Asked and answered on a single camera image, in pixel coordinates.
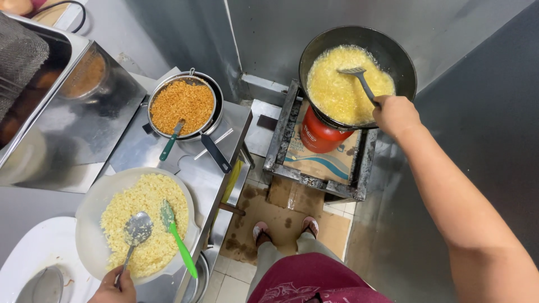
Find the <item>foot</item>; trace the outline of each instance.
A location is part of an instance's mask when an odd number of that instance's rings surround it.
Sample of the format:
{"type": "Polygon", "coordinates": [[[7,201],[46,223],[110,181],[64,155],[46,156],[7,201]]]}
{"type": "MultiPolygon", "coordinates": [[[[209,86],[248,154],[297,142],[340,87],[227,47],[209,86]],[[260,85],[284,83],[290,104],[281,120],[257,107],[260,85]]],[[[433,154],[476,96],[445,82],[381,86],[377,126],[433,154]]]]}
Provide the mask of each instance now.
{"type": "Polygon", "coordinates": [[[318,237],[318,223],[313,217],[307,217],[303,219],[303,224],[301,225],[301,233],[304,232],[312,234],[315,239],[318,237]]]}
{"type": "Polygon", "coordinates": [[[253,238],[257,248],[263,243],[271,242],[272,239],[268,225],[262,221],[255,224],[253,228],[253,238]]]}

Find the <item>pants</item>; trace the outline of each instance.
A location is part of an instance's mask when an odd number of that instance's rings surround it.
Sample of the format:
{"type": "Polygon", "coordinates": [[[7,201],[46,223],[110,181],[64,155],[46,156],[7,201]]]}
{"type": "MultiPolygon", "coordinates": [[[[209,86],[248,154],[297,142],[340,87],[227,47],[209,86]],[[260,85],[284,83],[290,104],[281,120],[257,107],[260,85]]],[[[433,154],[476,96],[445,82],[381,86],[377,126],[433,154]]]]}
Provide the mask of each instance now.
{"type": "MultiPolygon", "coordinates": [[[[298,244],[298,254],[318,252],[344,264],[341,258],[337,257],[331,250],[320,243],[320,241],[316,240],[310,232],[302,233],[296,242],[298,244]]],[[[283,257],[284,255],[280,253],[277,250],[277,247],[275,247],[275,245],[273,245],[271,242],[265,242],[258,247],[257,272],[254,274],[253,280],[251,281],[251,286],[249,287],[249,292],[247,294],[247,300],[264,274],[266,274],[266,272],[275,262],[283,257]]]]}

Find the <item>white bowl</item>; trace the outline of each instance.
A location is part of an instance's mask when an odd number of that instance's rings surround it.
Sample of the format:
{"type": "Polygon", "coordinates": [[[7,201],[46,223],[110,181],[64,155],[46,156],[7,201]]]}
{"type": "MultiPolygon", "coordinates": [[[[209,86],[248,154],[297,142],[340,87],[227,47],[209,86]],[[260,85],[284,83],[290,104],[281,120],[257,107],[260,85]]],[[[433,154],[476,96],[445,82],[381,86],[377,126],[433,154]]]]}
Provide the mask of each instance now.
{"type": "MultiPolygon", "coordinates": [[[[75,228],[77,253],[86,270],[96,279],[102,280],[108,272],[105,268],[109,264],[108,257],[112,254],[112,250],[108,247],[107,239],[99,223],[101,221],[101,214],[107,208],[114,194],[132,187],[142,175],[146,174],[160,174],[171,177],[182,189],[189,210],[189,221],[183,243],[191,254],[195,248],[195,241],[200,229],[195,223],[193,199],[185,184],[176,175],[158,168],[139,167],[124,170],[112,176],[103,176],[86,193],[82,204],[80,204],[75,214],[77,218],[77,226],[75,228]]],[[[178,251],[163,269],[147,277],[133,278],[133,282],[135,285],[138,285],[150,282],[162,274],[172,275],[183,265],[182,256],[178,251]]]]}

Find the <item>hot oil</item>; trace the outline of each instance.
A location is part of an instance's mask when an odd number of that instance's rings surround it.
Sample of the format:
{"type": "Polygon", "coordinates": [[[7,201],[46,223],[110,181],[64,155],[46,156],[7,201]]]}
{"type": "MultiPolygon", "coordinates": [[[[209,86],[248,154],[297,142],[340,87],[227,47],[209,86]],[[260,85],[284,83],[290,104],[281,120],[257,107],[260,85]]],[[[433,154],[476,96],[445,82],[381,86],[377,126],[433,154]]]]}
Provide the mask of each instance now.
{"type": "Polygon", "coordinates": [[[340,45],[321,54],[307,77],[311,101],[330,118],[348,125],[372,122],[374,106],[354,75],[337,69],[362,67],[365,79],[375,96],[394,95],[393,79],[381,71],[371,53],[355,45],[340,45]]]}

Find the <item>green spatula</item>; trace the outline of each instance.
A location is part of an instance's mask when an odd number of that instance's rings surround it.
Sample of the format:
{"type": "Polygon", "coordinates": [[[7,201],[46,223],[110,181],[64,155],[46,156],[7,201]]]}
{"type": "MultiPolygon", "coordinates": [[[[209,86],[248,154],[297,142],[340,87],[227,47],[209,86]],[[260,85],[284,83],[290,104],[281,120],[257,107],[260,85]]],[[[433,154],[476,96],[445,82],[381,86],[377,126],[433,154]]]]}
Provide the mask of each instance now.
{"type": "Polygon", "coordinates": [[[189,250],[187,249],[187,247],[185,247],[185,244],[183,244],[182,239],[180,239],[178,235],[178,231],[176,230],[176,223],[174,221],[174,213],[172,212],[172,208],[170,207],[170,204],[168,203],[167,199],[163,199],[163,203],[161,204],[161,219],[163,220],[165,229],[168,232],[172,233],[174,235],[174,238],[176,238],[179,253],[182,255],[183,263],[185,263],[187,270],[191,273],[191,276],[193,276],[193,278],[197,279],[198,273],[195,267],[195,263],[191,258],[189,250]]]}

